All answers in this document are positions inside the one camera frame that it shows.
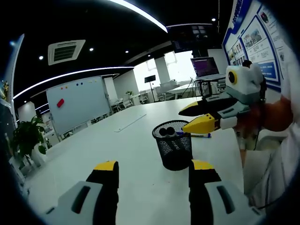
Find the white pot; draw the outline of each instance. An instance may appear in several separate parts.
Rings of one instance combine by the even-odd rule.
[[[34,146],[34,149],[32,150],[31,159],[37,167],[40,167],[41,165],[44,165],[46,163],[47,155],[43,155],[39,152],[38,144]]]

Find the black mesh pencil cup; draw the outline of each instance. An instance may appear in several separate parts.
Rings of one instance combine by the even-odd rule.
[[[163,165],[168,170],[183,170],[193,159],[191,134],[182,131],[186,124],[188,122],[184,120],[172,120],[158,125],[152,131]]]

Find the whiteboard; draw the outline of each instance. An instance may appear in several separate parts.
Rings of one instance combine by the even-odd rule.
[[[110,112],[100,76],[64,83],[47,89],[46,93],[58,135]],[[61,99],[64,103],[58,107]]]

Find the red magnet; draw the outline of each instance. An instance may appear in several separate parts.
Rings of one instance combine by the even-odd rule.
[[[64,104],[65,100],[62,98],[58,103],[57,103],[57,107],[61,107],[62,104]]]

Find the laptop screen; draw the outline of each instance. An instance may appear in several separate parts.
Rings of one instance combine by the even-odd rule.
[[[213,57],[191,59],[197,77],[218,74],[218,68]]]

